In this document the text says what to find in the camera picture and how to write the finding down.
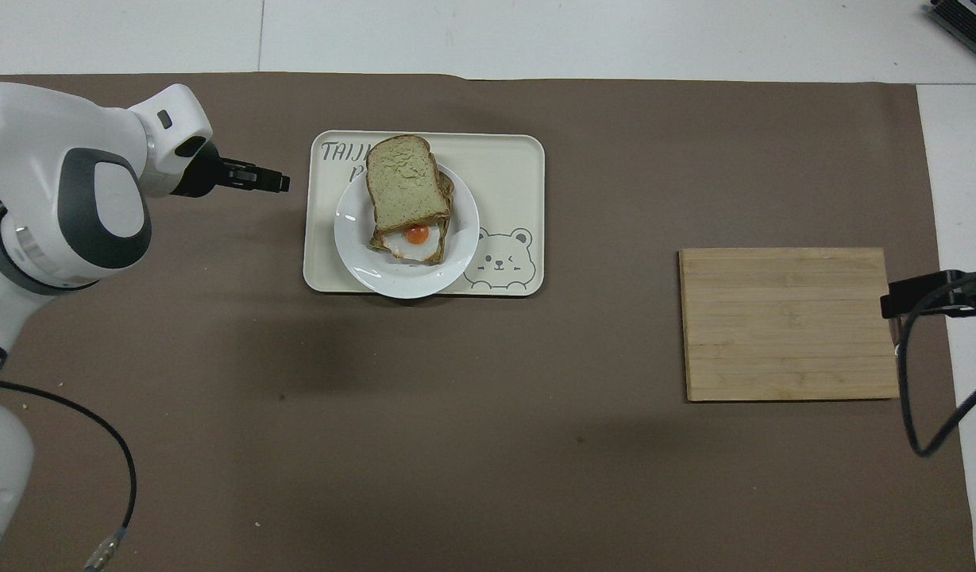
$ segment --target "white rectangular tray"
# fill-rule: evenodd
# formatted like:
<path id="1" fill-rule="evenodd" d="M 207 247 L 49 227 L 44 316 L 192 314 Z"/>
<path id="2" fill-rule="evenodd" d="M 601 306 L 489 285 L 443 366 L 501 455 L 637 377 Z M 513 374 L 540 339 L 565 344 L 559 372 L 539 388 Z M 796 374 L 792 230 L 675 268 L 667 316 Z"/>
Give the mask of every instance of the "white rectangular tray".
<path id="1" fill-rule="evenodd" d="M 325 131 L 311 146 L 303 279 L 320 292 L 370 292 L 350 276 L 332 236 L 346 185 L 364 176 L 365 156 L 390 131 Z M 466 272 L 442 290 L 467 296 L 528 296 L 545 278 L 545 149 L 529 135 L 418 133 L 439 163 L 470 188 L 480 212 L 480 243 Z M 492 272 L 487 258 L 520 270 Z"/>

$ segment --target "egg white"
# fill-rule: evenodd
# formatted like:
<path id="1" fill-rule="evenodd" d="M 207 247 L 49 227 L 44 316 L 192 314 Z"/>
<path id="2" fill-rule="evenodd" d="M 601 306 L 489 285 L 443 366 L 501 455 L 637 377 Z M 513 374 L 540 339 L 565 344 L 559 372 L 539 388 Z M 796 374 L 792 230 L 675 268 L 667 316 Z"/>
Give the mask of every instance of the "egg white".
<path id="1" fill-rule="evenodd" d="M 394 230 L 382 235 L 382 244 L 389 249 L 393 257 L 422 263 L 438 251 L 438 240 L 441 229 L 437 224 L 427 225 L 427 240 L 421 244 L 411 244 L 402 230 Z"/>

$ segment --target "egg sandwich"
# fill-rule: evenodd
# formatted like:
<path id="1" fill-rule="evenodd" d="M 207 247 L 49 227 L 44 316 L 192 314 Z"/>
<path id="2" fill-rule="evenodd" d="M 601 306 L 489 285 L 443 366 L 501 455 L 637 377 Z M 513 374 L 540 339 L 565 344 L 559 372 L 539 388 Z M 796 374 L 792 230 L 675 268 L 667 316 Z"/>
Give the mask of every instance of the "egg sandwich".
<path id="1" fill-rule="evenodd" d="M 368 246 L 393 257 L 439 264 L 452 214 L 452 180 L 418 135 L 388 138 L 368 152 L 365 177 L 375 207 Z"/>

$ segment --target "white round plate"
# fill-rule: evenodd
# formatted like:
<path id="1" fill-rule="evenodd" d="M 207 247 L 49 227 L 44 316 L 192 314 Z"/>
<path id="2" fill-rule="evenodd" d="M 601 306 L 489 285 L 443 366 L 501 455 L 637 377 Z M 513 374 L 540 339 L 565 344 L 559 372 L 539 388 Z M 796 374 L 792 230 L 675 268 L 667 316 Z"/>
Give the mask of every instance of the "white round plate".
<path id="1" fill-rule="evenodd" d="M 392 298 L 430 296 L 466 270 L 477 250 L 480 215 L 465 182 L 447 167 L 438 166 L 454 185 L 452 218 L 445 234 L 445 256 L 441 264 L 424 265 L 398 261 L 390 253 L 368 248 L 375 232 L 375 209 L 368 196 L 368 181 L 363 176 L 346 186 L 336 207 L 333 235 L 336 249 L 346 270 L 364 286 Z"/>

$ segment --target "white table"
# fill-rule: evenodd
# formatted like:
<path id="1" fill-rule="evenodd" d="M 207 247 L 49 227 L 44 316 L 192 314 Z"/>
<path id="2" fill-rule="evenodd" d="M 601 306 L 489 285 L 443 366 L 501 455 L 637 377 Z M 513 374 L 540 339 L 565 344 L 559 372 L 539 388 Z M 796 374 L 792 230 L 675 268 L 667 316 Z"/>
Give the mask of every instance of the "white table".
<path id="1" fill-rule="evenodd" d="M 923 6 L 0 0 L 0 73 L 292 70 L 916 83 L 940 264 L 976 270 L 976 57 L 927 21 Z M 948 321 L 948 330 L 962 399 L 976 386 L 976 319 Z M 976 409 L 961 424 L 960 439 L 976 554 Z"/>

